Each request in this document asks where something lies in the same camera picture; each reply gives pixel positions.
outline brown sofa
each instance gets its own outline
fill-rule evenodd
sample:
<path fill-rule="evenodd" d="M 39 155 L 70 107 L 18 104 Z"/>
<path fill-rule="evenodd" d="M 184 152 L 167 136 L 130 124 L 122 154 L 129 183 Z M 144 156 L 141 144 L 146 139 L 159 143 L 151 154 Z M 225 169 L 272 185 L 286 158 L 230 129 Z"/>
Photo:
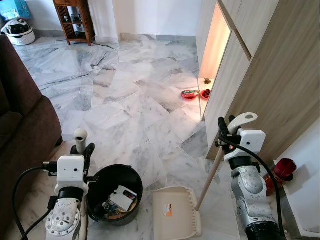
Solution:
<path fill-rule="evenodd" d="M 0 236 L 13 220 L 11 194 L 18 177 L 47 161 L 62 143 L 61 125 L 6 36 L 0 36 Z M 21 182 L 19 208 L 39 172 Z"/>

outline red brush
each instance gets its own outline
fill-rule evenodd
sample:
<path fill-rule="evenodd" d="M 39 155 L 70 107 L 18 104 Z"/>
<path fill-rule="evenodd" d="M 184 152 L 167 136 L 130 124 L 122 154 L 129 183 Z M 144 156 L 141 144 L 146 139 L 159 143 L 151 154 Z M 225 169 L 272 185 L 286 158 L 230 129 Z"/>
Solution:
<path fill-rule="evenodd" d="M 282 180 L 286 180 L 296 169 L 297 164 L 289 158 L 282 158 L 273 168 L 274 173 Z"/>

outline black bucket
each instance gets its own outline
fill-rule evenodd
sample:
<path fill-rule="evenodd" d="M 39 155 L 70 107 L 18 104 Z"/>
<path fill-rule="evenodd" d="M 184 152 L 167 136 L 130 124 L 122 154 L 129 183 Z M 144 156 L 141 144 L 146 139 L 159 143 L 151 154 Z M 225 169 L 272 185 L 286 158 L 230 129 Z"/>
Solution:
<path fill-rule="evenodd" d="M 139 204 L 143 194 L 143 184 L 139 174 L 131 167 L 126 165 L 111 165 L 103 168 L 95 174 L 99 177 L 97 183 L 91 182 L 89 184 L 89 193 L 86 197 L 86 206 L 88 215 L 94 221 L 103 221 L 115 226 L 124 226 L 135 219 L 139 211 Z M 127 215 L 118 219 L 107 219 L 103 213 L 97 211 L 101 206 L 118 188 L 124 186 L 137 194 L 137 204 L 135 208 L 128 212 Z"/>

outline white dustpan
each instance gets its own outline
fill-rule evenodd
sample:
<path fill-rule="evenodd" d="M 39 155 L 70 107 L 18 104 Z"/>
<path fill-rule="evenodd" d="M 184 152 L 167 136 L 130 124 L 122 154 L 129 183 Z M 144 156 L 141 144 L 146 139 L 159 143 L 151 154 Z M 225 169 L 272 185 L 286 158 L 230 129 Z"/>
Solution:
<path fill-rule="evenodd" d="M 182 240 L 202 235 L 201 217 L 192 188 L 172 186 L 153 193 L 154 240 Z"/>

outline label on dustpan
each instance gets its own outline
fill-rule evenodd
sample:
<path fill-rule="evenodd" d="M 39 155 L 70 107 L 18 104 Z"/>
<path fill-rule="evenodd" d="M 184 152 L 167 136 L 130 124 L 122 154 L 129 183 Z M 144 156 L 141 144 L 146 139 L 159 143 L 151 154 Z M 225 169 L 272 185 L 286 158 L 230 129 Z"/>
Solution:
<path fill-rule="evenodd" d="M 172 206 L 171 204 L 164 204 L 163 205 L 163 215 L 166 217 L 171 217 L 172 216 Z"/>

